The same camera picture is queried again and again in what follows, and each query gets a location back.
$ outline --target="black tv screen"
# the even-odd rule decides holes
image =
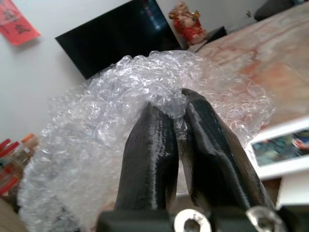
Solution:
[[[133,0],[58,37],[87,79],[123,56],[180,49],[155,0]]]

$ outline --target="printed photo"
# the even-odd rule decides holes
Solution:
[[[264,166],[309,154],[309,128],[252,144],[258,165]]]

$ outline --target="bottle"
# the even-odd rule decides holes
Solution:
[[[12,163],[14,165],[16,175],[19,178],[23,177],[24,168],[26,167],[26,165],[29,163],[30,160],[29,152],[25,151],[25,149],[26,148],[20,149],[20,151],[17,152],[12,158]]]
[[[4,140],[4,141],[0,144],[0,152],[1,152],[3,149],[5,149],[5,148],[7,147],[7,145],[10,144],[10,142],[11,142],[10,139]],[[1,168],[3,165],[4,165],[4,164],[3,164],[3,160],[0,159],[0,168]]]
[[[3,198],[13,209],[18,210],[17,190],[19,178],[15,175],[14,165],[7,163],[0,168],[0,197]]]
[[[22,141],[25,148],[29,149],[29,155],[33,156],[34,148],[39,144],[38,138],[34,134],[28,134]]]
[[[10,144],[0,152],[1,164],[3,166],[12,164],[13,171],[18,178],[23,176],[24,166],[21,161],[24,162],[25,158],[28,158],[28,156],[19,145],[19,142]]]

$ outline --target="table surface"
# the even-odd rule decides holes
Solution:
[[[309,115],[309,2],[253,24],[198,51],[245,74],[273,95],[267,127]]]

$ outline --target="red figurine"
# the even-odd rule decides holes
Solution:
[[[169,18],[173,19],[176,31],[181,34],[189,46],[207,39],[207,31],[202,28],[199,17],[199,12],[189,12],[188,6],[183,1],[179,2],[169,13]]]

